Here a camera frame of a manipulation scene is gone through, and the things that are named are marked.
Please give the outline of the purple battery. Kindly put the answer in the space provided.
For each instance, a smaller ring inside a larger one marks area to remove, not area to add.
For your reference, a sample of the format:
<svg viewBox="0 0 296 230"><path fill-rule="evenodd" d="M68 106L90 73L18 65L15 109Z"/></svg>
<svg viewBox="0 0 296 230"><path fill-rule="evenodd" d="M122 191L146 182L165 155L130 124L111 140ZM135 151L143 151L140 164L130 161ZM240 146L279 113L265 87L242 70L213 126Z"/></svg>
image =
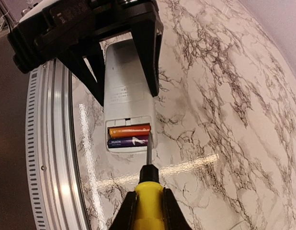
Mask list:
<svg viewBox="0 0 296 230"><path fill-rule="evenodd" d="M147 146L148 136L112 138L109 139L107 145L109 148L130 148Z"/></svg>

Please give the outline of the orange battery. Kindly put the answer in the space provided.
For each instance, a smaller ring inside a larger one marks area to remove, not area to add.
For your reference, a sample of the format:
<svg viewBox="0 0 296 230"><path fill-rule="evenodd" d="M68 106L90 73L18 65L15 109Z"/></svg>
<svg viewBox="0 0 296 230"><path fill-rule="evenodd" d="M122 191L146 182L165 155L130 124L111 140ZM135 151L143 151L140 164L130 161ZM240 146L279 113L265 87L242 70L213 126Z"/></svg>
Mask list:
<svg viewBox="0 0 296 230"><path fill-rule="evenodd" d="M151 130L149 124L117 126L108 128L108 134L111 138L125 138L135 136L147 136Z"/></svg>

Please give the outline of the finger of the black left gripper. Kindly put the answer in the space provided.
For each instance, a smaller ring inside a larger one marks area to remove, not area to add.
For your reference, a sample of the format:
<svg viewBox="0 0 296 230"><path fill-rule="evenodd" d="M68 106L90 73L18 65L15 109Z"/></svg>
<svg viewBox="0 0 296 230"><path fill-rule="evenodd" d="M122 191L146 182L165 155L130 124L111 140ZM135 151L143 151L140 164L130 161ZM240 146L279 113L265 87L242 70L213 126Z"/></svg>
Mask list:
<svg viewBox="0 0 296 230"><path fill-rule="evenodd" d="M159 93L159 56L163 23L154 14L142 14L131 23L131 34L144 71L150 93Z"/></svg>

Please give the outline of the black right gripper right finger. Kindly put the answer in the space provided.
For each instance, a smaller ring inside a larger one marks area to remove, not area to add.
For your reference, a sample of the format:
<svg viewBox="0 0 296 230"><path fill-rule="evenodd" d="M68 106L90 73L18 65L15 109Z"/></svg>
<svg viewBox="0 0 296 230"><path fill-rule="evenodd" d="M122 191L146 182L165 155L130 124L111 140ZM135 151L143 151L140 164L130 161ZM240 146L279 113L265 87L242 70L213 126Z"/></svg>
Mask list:
<svg viewBox="0 0 296 230"><path fill-rule="evenodd" d="M166 230L191 230L171 189L163 188L162 211Z"/></svg>

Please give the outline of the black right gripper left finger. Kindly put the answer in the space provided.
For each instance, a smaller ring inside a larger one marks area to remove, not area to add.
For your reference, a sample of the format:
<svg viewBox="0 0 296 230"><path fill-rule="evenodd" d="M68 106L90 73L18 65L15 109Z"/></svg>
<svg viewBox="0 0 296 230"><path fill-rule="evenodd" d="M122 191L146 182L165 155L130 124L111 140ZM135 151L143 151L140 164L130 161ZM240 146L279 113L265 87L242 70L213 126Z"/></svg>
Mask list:
<svg viewBox="0 0 296 230"><path fill-rule="evenodd" d="M137 193L128 192L109 230L133 230L137 213Z"/></svg>

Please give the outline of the white remote control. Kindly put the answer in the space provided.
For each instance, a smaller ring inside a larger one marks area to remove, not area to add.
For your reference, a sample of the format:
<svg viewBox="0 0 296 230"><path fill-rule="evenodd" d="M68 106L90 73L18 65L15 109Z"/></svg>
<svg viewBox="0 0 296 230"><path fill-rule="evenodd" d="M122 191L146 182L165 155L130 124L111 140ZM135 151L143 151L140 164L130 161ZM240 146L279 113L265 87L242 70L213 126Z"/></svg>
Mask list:
<svg viewBox="0 0 296 230"><path fill-rule="evenodd" d="M109 148L110 127L149 124L153 147L156 134L155 101L150 93L137 50L132 39L109 45L105 53L104 127L106 149L112 154L145 153L147 146Z"/></svg>

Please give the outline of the yellow handled screwdriver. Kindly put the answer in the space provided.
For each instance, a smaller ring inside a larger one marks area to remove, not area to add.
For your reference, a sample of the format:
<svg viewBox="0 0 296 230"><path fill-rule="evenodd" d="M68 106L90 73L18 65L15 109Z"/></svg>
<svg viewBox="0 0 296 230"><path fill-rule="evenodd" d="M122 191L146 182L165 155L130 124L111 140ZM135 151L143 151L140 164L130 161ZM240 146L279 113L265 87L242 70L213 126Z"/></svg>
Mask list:
<svg viewBox="0 0 296 230"><path fill-rule="evenodd" d="M165 229L162 192L159 183L159 170L152 164L153 137L148 135L146 164L140 170L139 183L135 187L137 206L133 229L163 230Z"/></svg>

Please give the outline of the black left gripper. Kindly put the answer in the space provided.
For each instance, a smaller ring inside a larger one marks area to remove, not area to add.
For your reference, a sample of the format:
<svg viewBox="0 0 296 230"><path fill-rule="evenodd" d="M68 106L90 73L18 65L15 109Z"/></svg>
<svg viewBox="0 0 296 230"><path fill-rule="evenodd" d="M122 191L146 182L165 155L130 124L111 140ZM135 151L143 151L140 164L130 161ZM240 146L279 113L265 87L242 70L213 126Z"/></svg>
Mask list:
<svg viewBox="0 0 296 230"><path fill-rule="evenodd" d="M105 62L97 41L132 30L137 23L156 23L160 16L155 0L43 0L13 27L8 40L13 61L28 73L61 54L61 62L104 106Z"/></svg>

